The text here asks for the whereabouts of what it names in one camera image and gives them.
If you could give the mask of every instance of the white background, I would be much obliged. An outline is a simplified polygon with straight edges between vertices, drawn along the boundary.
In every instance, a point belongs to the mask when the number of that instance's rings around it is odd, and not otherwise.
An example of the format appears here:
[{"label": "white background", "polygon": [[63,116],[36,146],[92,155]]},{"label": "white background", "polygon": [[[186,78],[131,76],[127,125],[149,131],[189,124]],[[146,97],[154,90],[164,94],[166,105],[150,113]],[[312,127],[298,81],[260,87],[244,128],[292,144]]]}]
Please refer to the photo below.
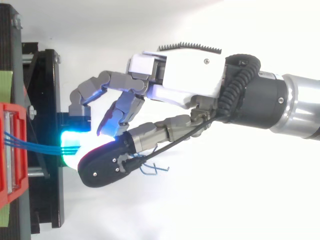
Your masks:
[{"label": "white background", "polygon": [[[65,112],[82,81],[103,70],[124,72],[133,54],[180,41],[222,48],[226,56],[253,54],[264,71],[320,79],[316,0],[9,2],[23,16],[22,40],[61,55]],[[91,105],[95,127],[119,95],[110,90]],[[131,126],[182,113],[189,111],[147,100]],[[32,238],[320,239],[319,142],[214,123],[154,160],[170,171],[144,176],[137,170],[98,189],[65,168],[65,223],[43,224]]]}]

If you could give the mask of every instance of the screw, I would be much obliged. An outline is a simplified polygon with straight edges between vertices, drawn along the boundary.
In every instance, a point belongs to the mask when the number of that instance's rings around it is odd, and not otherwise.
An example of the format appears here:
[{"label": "screw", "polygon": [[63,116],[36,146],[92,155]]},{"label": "screw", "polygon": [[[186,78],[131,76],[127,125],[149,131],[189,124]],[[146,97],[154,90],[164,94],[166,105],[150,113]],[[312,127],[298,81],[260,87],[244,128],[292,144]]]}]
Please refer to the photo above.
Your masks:
[{"label": "screw", "polygon": [[284,103],[284,98],[283,97],[279,97],[279,99],[278,99],[278,103],[280,103],[280,104],[283,104]]},{"label": "screw", "polygon": [[54,56],[54,62],[56,64],[61,64],[61,56],[60,55],[55,55]]},{"label": "screw", "polygon": [[21,25],[21,15],[20,14],[16,14],[13,16],[12,25],[18,30],[21,30],[23,28]]},{"label": "screw", "polygon": [[29,114],[29,118],[30,120],[35,119],[35,116],[37,115],[37,110],[34,109],[34,106],[29,106],[28,108],[28,114]]}]

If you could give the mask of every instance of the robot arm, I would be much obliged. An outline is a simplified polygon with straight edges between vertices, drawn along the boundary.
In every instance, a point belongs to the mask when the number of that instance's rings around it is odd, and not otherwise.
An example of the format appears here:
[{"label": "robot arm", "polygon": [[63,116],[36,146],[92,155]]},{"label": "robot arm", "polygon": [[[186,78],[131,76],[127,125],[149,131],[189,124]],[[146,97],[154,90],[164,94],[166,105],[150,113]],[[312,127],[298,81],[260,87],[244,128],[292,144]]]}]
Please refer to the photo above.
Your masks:
[{"label": "robot arm", "polygon": [[[85,185],[102,187],[122,179],[146,160],[189,137],[200,136],[213,121],[320,139],[319,81],[263,72],[254,56],[223,59],[216,48],[180,43],[159,50],[134,55],[127,74],[108,71],[91,78],[89,81],[97,83],[92,83],[96,86],[92,95],[85,95],[81,87],[75,90],[81,95],[76,104],[84,107],[107,88],[123,91],[98,129],[115,136],[115,141],[92,150],[78,164]],[[127,131],[144,97],[192,108],[191,114]],[[74,106],[71,100],[70,115],[85,113],[73,112]],[[162,142],[171,143],[150,155],[132,157]]]}]

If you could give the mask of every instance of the blue wire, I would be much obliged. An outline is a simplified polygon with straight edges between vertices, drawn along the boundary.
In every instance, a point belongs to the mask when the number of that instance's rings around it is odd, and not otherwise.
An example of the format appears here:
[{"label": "blue wire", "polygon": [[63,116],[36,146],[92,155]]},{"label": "blue wire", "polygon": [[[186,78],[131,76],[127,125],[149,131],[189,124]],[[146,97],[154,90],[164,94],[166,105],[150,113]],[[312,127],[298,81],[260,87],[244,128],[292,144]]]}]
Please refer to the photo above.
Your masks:
[{"label": "blue wire", "polygon": [[35,147],[35,146],[30,146],[28,144],[21,144],[19,142],[16,142],[14,140],[10,140],[10,139],[4,139],[4,141],[6,143],[12,144],[14,146],[16,146],[17,148],[19,148],[20,146],[28,148],[28,149],[34,149],[34,150],[42,150],[42,151],[49,151],[49,152],[56,152],[56,153],[76,153],[78,150],[77,149],[66,149],[66,150],[59,150],[59,149],[50,149],[50,148],[45,148],[45,147]]},{"label": "blue wire", "polygon": [[49,145],[43,145],[43,144],[37,144],[37,143],[32,143],[32,142],[26,142],[26,141],[23,141],[13,135],[11,135],[10,133],[8,132],[4,132],[5,135],[7,135],[8,137],[20,142],[21,144],[23,145],[29,145],[29,146],[35,146],[35,147],[43,147],[43,148],[51,148],[51,149],[79,149],[80,146],[64,146],[64,147],[61,147],[61,146],[49,146]]},{"label": "blue wire", "polygon": [[160,171],[168,172],[169,169],[170,169],[170,167],[168,167],[167,169],[157,167],[156,164],[154,164],[154,163],[153,163],[153,166],[150,166],[150,165],[148,165],[148,164],[146,164],[146,163],[143,163],[143,166],[145,166],[145,167],[147,167],[147,168],[150,168],[150,169],[154,169],[154,170],[156,170],[156,171],[157,171],[157,170],[160,170]]},{"label": "blue wire", "polygon": [[34,152],[42,152],[42,153],[55,153],[58,155],[63,155],[63,154],[75,154],[76,151],[68,151],[68,152],[62,152],[62,151],[56,151],[56,150],[50,150],[50,149],[44,149],[44,148],[37,148],[33,146],[23,146],[23,145],[18,145],[18,144],[12,144],[5,142],[7,146],[15,147],[15,148],[20,148],[20,149],[26,149]]},{"label": "blue wire", "polygon": [[75,155],[76,152],[59,152],[59,151],[52,151],[52,150],[46,150],[46,149],[41,149],[41,148],[36,148],[36,147],[31,147],[31,146],[21,146],[21,145],[16,145],[16,144],[10,144],[10,143],[4,143],[7,146],[14,147],[14,148],[19,148],[19,149],[25,149],[28,151],[32,152],[37,152],[37,153],[42,153],[42,154],[48,154],[48,155]]}]

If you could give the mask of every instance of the black metal frame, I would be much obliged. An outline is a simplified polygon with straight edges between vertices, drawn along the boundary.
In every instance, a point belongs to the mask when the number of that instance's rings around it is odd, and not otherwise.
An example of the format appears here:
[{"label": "black metal frame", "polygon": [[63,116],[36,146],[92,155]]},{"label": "black metal frame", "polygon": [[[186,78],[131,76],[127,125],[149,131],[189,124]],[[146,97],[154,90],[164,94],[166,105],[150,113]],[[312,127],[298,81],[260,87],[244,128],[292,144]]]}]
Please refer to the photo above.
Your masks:
[{"label": "black metal frame", "polygon": [[[34,106],[37,115],[27,121],[28,141],[60,145],[60,90],[57,53],[38,51],[37,43],[21,42],[21,31],[14,25],[18,12],[0,3],[0,71],[12,71],[11,103]],[[24,54],[33,54],[23,65]],[[29,178],[29,189],[10,203],[8,227],[0,228],[1,240],[30,240],[40,232],[40,223],[60,228],[64,223],[63,172],[61,156],[28,152],[28,166],[41,167],[44,177]]]},{"label": "black metal frame", "polygon": [[[0,71],[12,71],[11,103],[25,105],[21,31],[13,25],[18,12],[0,4]],[[8,227],[0,228],[1,240],[30,240],[29,190],[10,203]]]},{"label": "black metal frame", "polygon": [[[24,64],[24,85],[30,104],[36,109],[34,120],[28,121],[28,141],[60,145],[60,87],[57,53],[52,49],[37,51],[37,43],[23,43],[22,52],[33,54]],[[65,221],[62,157],[28,152],[28,166],[41,167],[44,177],[29,178],[31,233],[40,233],[41,223],[60,228]]]}]

